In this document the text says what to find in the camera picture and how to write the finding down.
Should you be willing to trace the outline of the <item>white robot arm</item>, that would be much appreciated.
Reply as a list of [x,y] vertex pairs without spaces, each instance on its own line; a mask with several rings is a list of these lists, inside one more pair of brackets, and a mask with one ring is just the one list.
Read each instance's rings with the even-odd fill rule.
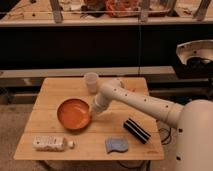
[[164,122],[177,133],[175,171],[213,171],[213,102],[194,100],[186,105],[123,87],[120,79],[104,82],[93,99],[92,112],[102,113],[115,100]]

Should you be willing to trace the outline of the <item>white robot base shell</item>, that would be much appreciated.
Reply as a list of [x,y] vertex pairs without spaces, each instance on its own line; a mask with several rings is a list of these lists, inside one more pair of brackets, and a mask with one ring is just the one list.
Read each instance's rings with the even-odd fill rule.
[[213,62],[213,40],[195,40],[176,47],[176,55],[182,64],[186,65],[191,58],[201,58],[207,63]]

